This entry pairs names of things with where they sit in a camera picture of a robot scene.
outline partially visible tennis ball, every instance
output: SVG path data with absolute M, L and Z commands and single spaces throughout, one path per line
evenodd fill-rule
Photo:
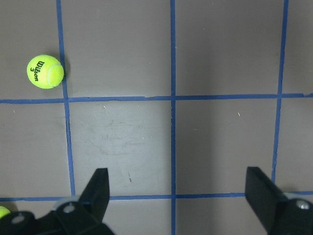
M 10 213 L 11 212 L 7 208 L 0 206 L 0 219 Z
M 50 55 L 38 55 L 28 63 L 27 76 L 35 86 L 50 89 L 61 83 L 64 70 L 56 58 Z

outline vertical blue line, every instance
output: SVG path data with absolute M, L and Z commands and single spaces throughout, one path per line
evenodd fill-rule
M 171 7 L 171 229 L 176 234 L 176 30 L 175 0 L 170 0 Z
M 279 80 L 278 80 L 278 90 L 277 90 L 276 121 L 275 121 L 273 160 L 272 160 L 272 176 L 271 176 L 271 179 L 274 183 L 276 180 L 277 149 L 278 149 L 279 127 L 280 127 L 280 110 L 282 107 L 283 72 L 284 72 L 284 62 L 285 62 L 288 4 L 289 4 L 289 0 L 285 0 L 284 14 L 283 14 L 283 26 L 282 26 L 282 39 L 281 39 L 281 48 L 280 48 Z
M 62 81 L 62 85 L 63 85 L 63 98 L 64 98 L 65 119 L 66 119 L 66 130 L 67 130 L 68 171 L 69 171 L 69 181 L 70 181 L 71 195 L 75 195 L 73 155 L 72 155 L 72 144 L 71 144 L 71 137 L 70 137 L 70 128 L 69 128 L 69 104 L 68 104 L 68 94 L 67 94 L 67 80 L 66 80 L 66 68 L 65 68 L 65 53 L 64 53 L 64 40 L 63 40 L 61 0 L 56 0 L 56 5 L 57 5 L 57 17 L 58 17 L 60 62 L 61 62 L 61 65 L 64 68 L 64 78 L 63 78 L 63 81 Z

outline gray surface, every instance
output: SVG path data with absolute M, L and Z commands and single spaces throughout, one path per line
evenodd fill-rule
M 170 95 L 168 0 L 63 2 L 68 94 Z
M 284 93 L 313 93 L 312 15 L 312 1 L 290 1 L 284 69 Z
M 170 95 L 168 0 L 61 2 L 69 97 Z M 313 2 L 289 2 L 283 91 L 307 94 Z M 282 0 L 177 1 L 177 94 L 276 94 L 282 14 Z M 25 71 L 38 54 L 59 58 L 55 1 L 2 1 L 0 32 L 0 99 L 63 98 L 62 86 L 34 87 Z M 282 101 L 285 190 L 313 190 L 312 107 L 312 98 Z M 69 108 L 77 193 L 107 166 L 114 196 L 171 194 L 171 101 Z M 0 198 L 17 198 L 1 205 L 39 217 L 55 202 L 19 197 L 70 196 L 64 111 L 0 104 Z M 243 192 L 248 165 L 270 176 L 276 99 L 177 101 L 176 112 L 177 194 Z M 177 235 L 265 234 L 243 197 L 177 199 L 176 209 Z M 169 235 L 171 200 L 112 200 L 104 220 L 119 235 Z
M 283 0 L 180 0 L 177 94 L 275 94 Z
M 177 193 L 243 192 L 246 167 L 271 173 L 276 100 L 177 102 Z

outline neon green ball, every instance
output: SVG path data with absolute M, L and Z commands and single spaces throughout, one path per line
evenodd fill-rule
M 50 89 L 61 83 L 64 70 L 56 58 L 50 55 L 38 55 L 28 63 L 27 76 L 35 86 Z
M 11 212 L 7 208 L 0 206 L 0 219 L 10 213 Z

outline metal bolt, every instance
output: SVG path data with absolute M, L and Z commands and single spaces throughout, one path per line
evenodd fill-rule
M 74 210 L 75 210 L 75 207 L 71 203 L 63 208 L 63 212 L 67 214 L 73 212 Z
M 303 201 L 303 200 L 298 200 L 296 202 L 297 206 L 302 209 L 302 210 L 308 210 L 310 209 L 310 205 L 306 202 L 306 201 Z
M 25 219 L 24 215 L 20 213 L 18 216 L 14 217 L 11 222 L 12 224 L 19 224 L 22 221 L 24 221 L 24 219 Z

